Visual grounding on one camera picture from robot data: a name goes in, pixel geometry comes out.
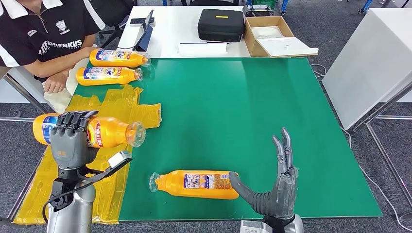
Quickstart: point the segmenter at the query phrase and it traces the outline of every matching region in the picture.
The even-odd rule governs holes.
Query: gray carpet
[[[140,0],[139,5],[161,5],[161,0]],[[180,5],[174,0],[173,5]],[[364,4],[362,0],[291,0],[284,16],[294,35],[309,46],[318,47],[319,55],[310,57],[311,63],[320,63],[330,67],[346,41],[359,22],[361,15],[358,9]],[[372,7],[380,7],[377,1]],[[108,49],[116,48],[118,40],[111,43]],[[21,111],[22,117],[35,117],[39,112],[29,104],[1,104],[0,116],[11,116],[14,110]],[[387,114],[412,115],[412,104],[396,104]],[[402,174],[412,192],[410,138],[412,122],[374,120],[373,127],[380,137],[393,163]],[[32,136],[30,123],[10,123],[0,121],[0,216],[7,216],[25,181],[30,176],[36,162],[44,151],[44,146],[37,143]],[[352,134],[353,152],[358,163],[374,179],[386,193],[399,213],[411,209],[398,188],[389,169],[384,163],[377,147],[365,127]],[[371,184],[375,198],[384,217],[381,218],[334,218],[304,219],[305,232],[308,233],[358,233],[358,232],[407,232],[400,228],[393,211],[381,193]],[[410,219],[403,219],[406,226],[412,226]],[[119,225],[94,224],[93,232],[199,232],[199,233],[236,233],[239,232],[238,221],[220,222],[163,222],[163,223],[121,223]],[[0,232],[7,233],[40,233],[44,226],[28,226],[23,229],[0,226]]]

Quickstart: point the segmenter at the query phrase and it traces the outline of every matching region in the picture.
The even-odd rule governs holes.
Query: person's hand
[[[102,50],[102,49],[91,46],[91,47],[84,47],[84,48],[82,48],[80,51],[83,53],[83,56],[84,56],[85,58],[87,58],[87,57],[90,56],[90,53],[91,53],[93,50]]]
[[[55,75],[48,77],[44,83],[44,92],[61,92],[66,87],[67,77],[67,72],[59,72]]]

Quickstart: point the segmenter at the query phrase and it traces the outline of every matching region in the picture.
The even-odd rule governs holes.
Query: bottle label
[[[132,52],[115,51],[115,50],[99,50],[96,53],[98,61],[124,61],[129,60]]]
[[[185,174],[183,180],[184,188],[197,189],[230,189],[228,174]]]
[[[89,125],[87,126],[87,139],[88,146],[96,148],[103,147],[100,121],[91,120],[89,122]]]
[[[120,76],[121,67],[89,67],[83,72],[84,79],[106,80]]]
[[[50,134],[51,134],[52,128],[56,126],[56,122],[57,122],[57,116],[47,116],[43,120],[43,124],[42,124],[43,137],[44,137],[44,140],[48,144],[50,144]]]

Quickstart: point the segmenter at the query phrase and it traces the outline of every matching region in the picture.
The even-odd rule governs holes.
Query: green table surface
[[[286,126],[299,168],[302,217],[382,216],[306,58],[152,59],[141,104],[162,104],[163,121],[133,149],[119,220],[261,218],[242,198],[212,200],[150,192],[153,172],[232,170],[253,190],[272,188],[272,135]],[[104,99],[119,85],[78,86]]]

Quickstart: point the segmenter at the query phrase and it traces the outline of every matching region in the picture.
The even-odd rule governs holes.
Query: open cardboard box
[[[284,37],[256,39],[253,27],[277,26]],[[247,17],[244,40],[251,57],[297,57],[317,55],[317,48],[309,48],[294,37],[282,16]]]

